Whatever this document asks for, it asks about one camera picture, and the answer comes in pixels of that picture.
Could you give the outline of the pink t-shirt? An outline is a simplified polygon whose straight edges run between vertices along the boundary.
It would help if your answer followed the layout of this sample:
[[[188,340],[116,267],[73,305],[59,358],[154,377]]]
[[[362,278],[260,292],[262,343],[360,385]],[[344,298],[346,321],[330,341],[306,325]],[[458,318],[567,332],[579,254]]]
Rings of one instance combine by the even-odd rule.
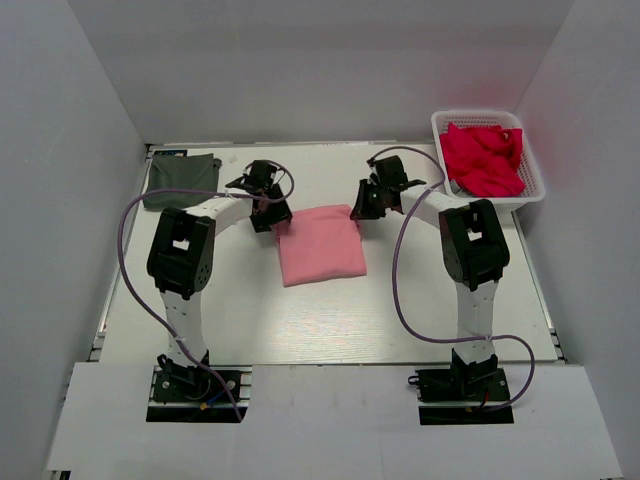
[[[299,210],[275,230],[285,287],[367,274],[358,224],[346,204]]]

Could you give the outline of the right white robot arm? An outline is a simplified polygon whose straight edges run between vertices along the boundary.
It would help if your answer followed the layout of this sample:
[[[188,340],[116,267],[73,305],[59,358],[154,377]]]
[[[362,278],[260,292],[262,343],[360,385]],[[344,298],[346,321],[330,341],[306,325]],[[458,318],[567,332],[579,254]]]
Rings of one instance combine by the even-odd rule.
[[[493,304],[510,253],[491,201],[456,200],[423,180],[410,180],[399,156],[367,161],[371,174],[359,182],[350,218],[378,220],[389,211],[404,216],[392,260],[392,296],[403,327],[414,337],[452,346],[450,383],[461,397],[484,391],[497,372],[493,346]],[[404,317],[398,290],[398,261],[409,220],[425,222],[440,233],[445,270],[456,287],[457,334],[432,338],[412,329]]]

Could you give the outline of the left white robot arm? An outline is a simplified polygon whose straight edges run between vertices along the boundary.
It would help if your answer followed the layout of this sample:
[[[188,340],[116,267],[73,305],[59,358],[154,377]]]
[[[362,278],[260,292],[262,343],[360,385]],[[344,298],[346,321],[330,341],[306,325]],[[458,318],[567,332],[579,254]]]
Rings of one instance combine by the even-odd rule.
[[[170,327],[168,352],[158,365],[188,398],[199,399],[211,387],[212,375],[202,365],[209,350],[202,331],[201,292],[213,273],[215,237],[248,219],[255,232],[292,219],[276,175],[284,168],[255,160],[242,176],[226,185],[211,212],[195,216],[176,208],[162,211],[147,260],[164,303]]]

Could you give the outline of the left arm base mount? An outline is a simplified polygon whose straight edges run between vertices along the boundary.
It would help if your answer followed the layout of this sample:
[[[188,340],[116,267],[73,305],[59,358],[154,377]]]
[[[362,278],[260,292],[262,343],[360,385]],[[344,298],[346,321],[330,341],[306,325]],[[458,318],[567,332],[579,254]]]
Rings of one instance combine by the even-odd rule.
[[[218,370],[223,382],[197,366],[181,366],[162,354],[154,367],[146,421],[236,424],[249,405],[251,368]]]

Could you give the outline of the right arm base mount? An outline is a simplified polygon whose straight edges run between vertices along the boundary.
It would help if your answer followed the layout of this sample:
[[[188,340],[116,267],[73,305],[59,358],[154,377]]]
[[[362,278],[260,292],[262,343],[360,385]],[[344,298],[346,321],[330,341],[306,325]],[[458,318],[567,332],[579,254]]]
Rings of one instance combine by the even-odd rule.
[[[508,425],[511,406],[493,410],[511,399],[505,372],[490,366],[479,376],[465,364],[416,370],[407,383],[417,393],[422,426]]]

